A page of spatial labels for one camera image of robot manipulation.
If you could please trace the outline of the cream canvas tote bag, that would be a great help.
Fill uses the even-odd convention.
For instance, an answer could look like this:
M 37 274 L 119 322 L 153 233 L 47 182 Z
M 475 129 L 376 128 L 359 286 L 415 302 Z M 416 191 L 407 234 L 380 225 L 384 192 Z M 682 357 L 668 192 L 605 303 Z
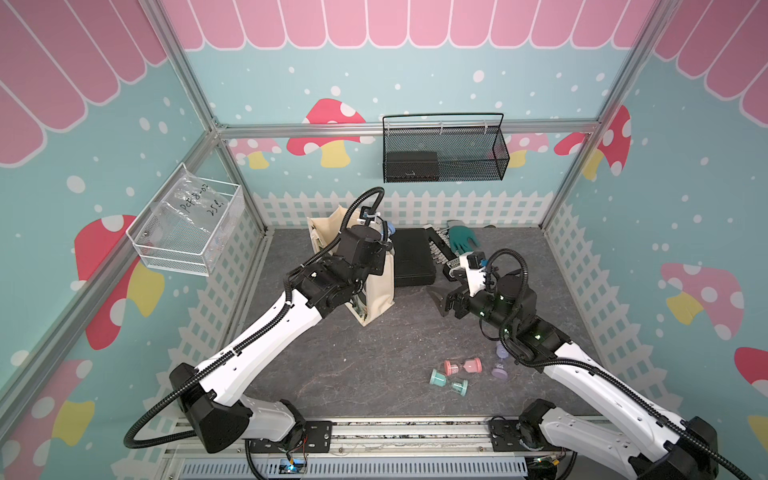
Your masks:
M 325 248 L 335 238 L 347 211 L 347 208 L 338 206 L 328 217 L 307 218 L 314 253 Z M 382 316 L 395 304 L 394 260 L 394 250 L 388 251 L 383 273 L 369 275 L 363 289 L 347 303 L 347 308 L 363 327 Z

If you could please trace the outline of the green hourglass front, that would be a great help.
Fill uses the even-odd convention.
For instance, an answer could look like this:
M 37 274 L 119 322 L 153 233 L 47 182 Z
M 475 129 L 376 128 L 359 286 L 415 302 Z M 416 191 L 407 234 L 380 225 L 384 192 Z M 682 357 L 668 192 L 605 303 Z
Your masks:
M 433 369 L 430 374 L 429 384 L 436 387 L 450 387 L 453 391 L 464 397 L 468 392 L 467 380 L 449 381 L 448 376 Z

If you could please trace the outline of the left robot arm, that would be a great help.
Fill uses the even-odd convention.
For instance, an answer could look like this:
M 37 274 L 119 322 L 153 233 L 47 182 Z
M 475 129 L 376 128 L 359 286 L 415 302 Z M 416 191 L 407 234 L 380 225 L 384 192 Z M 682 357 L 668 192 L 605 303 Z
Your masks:
M 170 374 L 172 391 L 149 408 L 126 432 L 128 449 L 145 449 L 189 438 L 209 453 L 242 440 L 265 440 L 290 453 L 306 437 L 306 421 L 288 401 L 266 402 L 247 396 L 259 373 L 287 346 L 336 308 L 359 295 L 367 279 L 384 272 L 391 250 L 386 224 L 373 227 L 385 190 L 373 187 L 353 201 L 329 244 L 282 279 L 283 293 L 246 331 L 211 358 L 178 365 Z M 141 439 L 139 432 L 172 403 L 188 431 Z

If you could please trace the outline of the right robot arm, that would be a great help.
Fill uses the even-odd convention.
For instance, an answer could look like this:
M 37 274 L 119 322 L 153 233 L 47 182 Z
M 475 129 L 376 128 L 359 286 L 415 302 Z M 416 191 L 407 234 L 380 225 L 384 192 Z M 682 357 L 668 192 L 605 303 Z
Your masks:
M 473 315 L 496 328 L 495 341 L 517 364 L 564 385 L 612 425 L 601 427 L 538 399 L 517 420 L 523 447 L 564 448 L 628 479 L 714 479 L 721 470 L 746 478 L 720 453 L 712 425 L 699 417 L 685 420 L 647 399 L 540 317 L 527 263 L 517 251 L 466 253 L 459 270 L 455 290 L 428 290 L 440 314 Z

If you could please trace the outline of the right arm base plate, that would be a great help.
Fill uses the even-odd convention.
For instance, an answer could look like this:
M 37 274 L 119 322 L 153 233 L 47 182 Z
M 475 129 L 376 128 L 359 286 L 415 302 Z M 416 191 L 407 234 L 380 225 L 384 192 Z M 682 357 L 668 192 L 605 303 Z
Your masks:
M 538 425 L 516 418 L 494 416 L 487 421 L 490 441 L 494 452 L 555 452 L 564 454 L 566 449 L 549 443 Z

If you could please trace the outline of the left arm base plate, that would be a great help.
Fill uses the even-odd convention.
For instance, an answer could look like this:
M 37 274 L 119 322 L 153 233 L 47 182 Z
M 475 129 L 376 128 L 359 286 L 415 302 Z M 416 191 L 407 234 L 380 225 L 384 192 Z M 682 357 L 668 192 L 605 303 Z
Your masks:
M 253 453 L 328 453 L 332 436 L 331 421 L 304 421 L 296 424 L 284 438 L 249 441 Z

